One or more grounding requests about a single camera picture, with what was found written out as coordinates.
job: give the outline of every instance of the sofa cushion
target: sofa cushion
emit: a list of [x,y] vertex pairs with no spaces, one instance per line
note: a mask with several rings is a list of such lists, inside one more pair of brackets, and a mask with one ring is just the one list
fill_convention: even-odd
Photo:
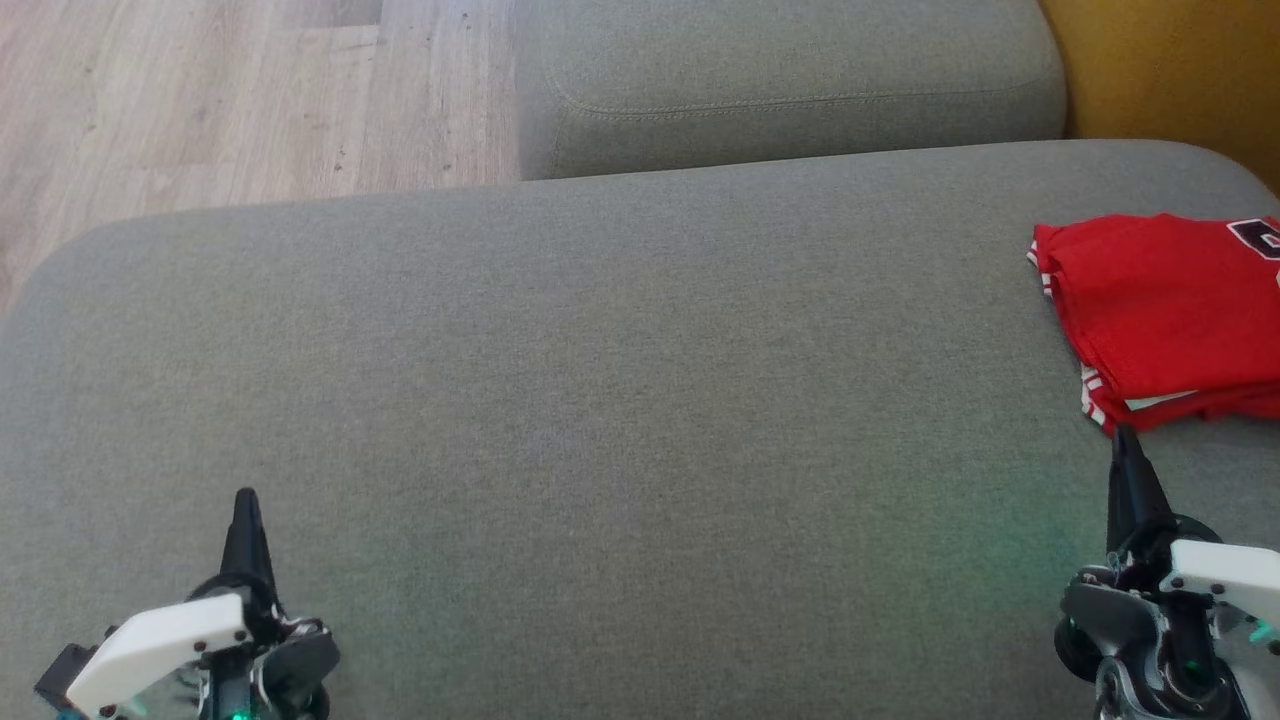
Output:
[[[1032,225],[1277,210],[1059,141],[100,228],[0,336],[0,691],[184,597],[255,486],[334,717],[1080,717],[1110,451]],[[1280,427],[1144,443],[1280,546]]]
[[1060,137],[1036,0],[529,0],[521,172],[548,178]]

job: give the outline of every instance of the robotic arm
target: robotic arm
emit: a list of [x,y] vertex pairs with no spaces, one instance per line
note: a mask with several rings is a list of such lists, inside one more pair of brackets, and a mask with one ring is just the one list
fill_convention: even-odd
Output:
[[101,646],[67,646],[36,693],[60,720],[125,720],[146,714],[140,692],[189,669],[198,675],[200,720],[326,720],[321,680],[338,657],[324,623],[284,614],[257,496],[244,488],[218,575],[183,603],[109,629]]
[[1175,514],[1129,427],[1112,446],[1107,562],[1079,570],[1061,607],[1053,644],[1094,683],[1094,717],[1280,719],[1261,683],[1215,647],[1247,621],[1280,655],[1280,553],[1225,544]]

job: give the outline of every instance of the gray fabric upholstery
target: gray fabric upholstery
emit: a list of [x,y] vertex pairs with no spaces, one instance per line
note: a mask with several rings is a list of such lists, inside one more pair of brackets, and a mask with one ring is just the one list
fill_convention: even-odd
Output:
[[526,179],[1060,137],[1036,0],[527,0]]
[[[335,717],[1082,717],[1108,443],[1032,225],[1277,210],[1060,141],[104,227],[0,336],[0,689],[210,575],[252,484]],[[1276,424],[1146,442],[1280,546]]]

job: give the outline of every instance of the stitched seam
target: stitched seam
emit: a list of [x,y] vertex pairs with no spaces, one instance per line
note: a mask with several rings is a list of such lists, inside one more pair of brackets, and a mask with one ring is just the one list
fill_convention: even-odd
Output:
[[559,164],[559,145],[561,145],[559,140],[561,140],[561,132],[563,131],[563,127],[564,127],[564,115],[563,115],[563,113],[561,113],[561,104],[556,102],[554,99],[556,97],[561,97],[561,99],[563,99],[566,101],[568,99],[564,97],[564,94],[561,92],[559,87],[556,85],[556,82],[552,79],[552,77],[548,74],[548,67],[549,65],[547,64],[547,42],[545,42],[547,35],[543,32],[541,18],[539,18],[535,22],[538,22],[538,27],[534,28],[534,37],[538,38],[538,50],[536,50],[536,56],[538,56],[538,74],[541,76],[543,85],[547,87],[547,92],[550,94],[550,96],[553,99],[552,100],[552,108],[553,108],[553,113],[556,115],[556,120],[554,120],[556,122],[556,132],[552,133],[552,156],[550,156],[550,160],[547,163],[547,174],[548,176],[554,176],[556,174],[556,167]]
[[[553,97],[557,96],[557,95],[559,95],[559,92],[552,86],[550,78],[547,77],[547,65],[545,64],[543,64],[543,67],[539,69],[539,74],[543,76],[543,83],[547,85],[547,91],[550,92]],[[556,122],[556,132],[552,133],[552,158],[547,163],[547,174],[554,174],[556,173],[556,167],[559,164],[559,138],[561,138],[561,132],[564,128],[564,115],[563,115],[563,113],[561,113],[561,108],[558,106],[557,102],[552,102],[552,108],[553,108],[552,111],[556,115],[556,120],[554,120]]]
[[[1033,83],[1037,83],[1037,82],[1043,82],[1043,81],[1044,81],[1044,78],[1039,78],[1039,79],[1036,79],[1036,81],[1032,81],[1032,82],[1019,83],[1019,85],[1016,85],[1014,87],[1004,87],[1004,88],[998,88],[998,90],[983,90],[983,91],[966,91],[966,92],[957,92],[957,94],[954,94],[954,95],[955,96],[961,96],[961,97],[978,97],[978,96],[983,96],[983,95],[986,95],[986,96],[1000,95],[1000,94],[1005,94],[1005,92],[1012,92],[1012,91],[1016,91],[1016,90],[1021,90],[1021,88],[1024,88],[1024,87],[1027,87],[1029,85],[1033,85]],[[584,110],[584,109],[580,109],[580,108],[573,108],[573,106],[571,106],[568,104],[566,104],[566,109],[570,110],[571,113],[576,113],[579,115],[596,115],[596,117],[600,117],[602,119],[611,120],[611,122],[645,122],[645,120],[664,122],[664,120],[681,120],[681,119],[685,119],[685,118],[707,118],[707,117],[712,117],[712,115],[736,115],[736,114],[742,114],[742,113],[776,113],[776,111],[786,111],[786,110],[808,110],[810,108],[831,108],[831,106],[838,106],[838,105],[872,105],[872,104],[878,104],[878,102],[896,102],[896,101],[900,101],[900,100],[919,100],[919,99],[925,99],[925,100],[943,100],[943,99],[947,99],[950,96],[952,96],[952,95],[943,95],[943,94],[886,95],[886,96],[877,96],[877,97],[851,97],[851,99],[847,99],[847,100],[838,100],[837,99],[837,100],[808,101],[808,102],[800,102],[800,104],[792,102],[792,104],[788,104],[788,105],[765,105],[765,106],[762,106],[762,108],[754,108],[754,106],[753,108],[732,108],[732,106],[728,106],[728,108],[719,109],[719,110],[707,110],[707,111],[700,111],[700,113],[652,113],[652,114],[630,113],[630,114],[611,114],[611,113],[598,111],[598,110]]]
[[623,119],[627,115],[635,115],[637,119],[644,119],[652,115],[682,115],[682,117],[700,117],[699,114],[687,114],[686,110],[710,110],[714,114],[724,114],[733,111],[767,111],[760,109],[762,106],[772,109],[778,106],[778,109],[797,109],[800,104],[837,104],[847,105],[852,102],[867,102],[867,101],[884,101],[884,100],[904,100],[904,99],[918,99],[918,97],[956,97],[956,96],[989,96],[1001,95],[1006,92],[1015,92],[1024,87],[1044,82],[1051,79],[1052,76],[1052,63],[1047,63],[1039,72],[1039,74],[1029,81],[1020,82],[1009,87],[996,87],[986,90],[957,90],[957,91],[938,91],[928,90],[923,92],[892,92],[892,91],[873,91],[873,92],[858,92],[858,94],[832,94],[832,95],[813,95],[809,97],[777,97],[768,100],[739,100],[735,102],[708,102],[708,104],[691,104],[691,105],[668,105],[666,108],[644,108],[644,109],[627,109],[627,108],[600,108],[595,105],[588,105],[580,102],[568,96],[567,92],[559,86],[559,83],[549,73],[549,65],[547,64],[545,54],[543,54],[543,79],[547,81],[548,88],[558,96],[563,104],[575,113],[584,115],[617,115],[618,119]]

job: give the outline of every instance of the folded red shirt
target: folded red shirt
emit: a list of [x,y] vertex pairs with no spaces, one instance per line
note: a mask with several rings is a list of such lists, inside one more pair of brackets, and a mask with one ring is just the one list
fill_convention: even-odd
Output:
[[1107,215],[1037,225],[1032,260],[1108,429],[1280,418],[1280,223]]

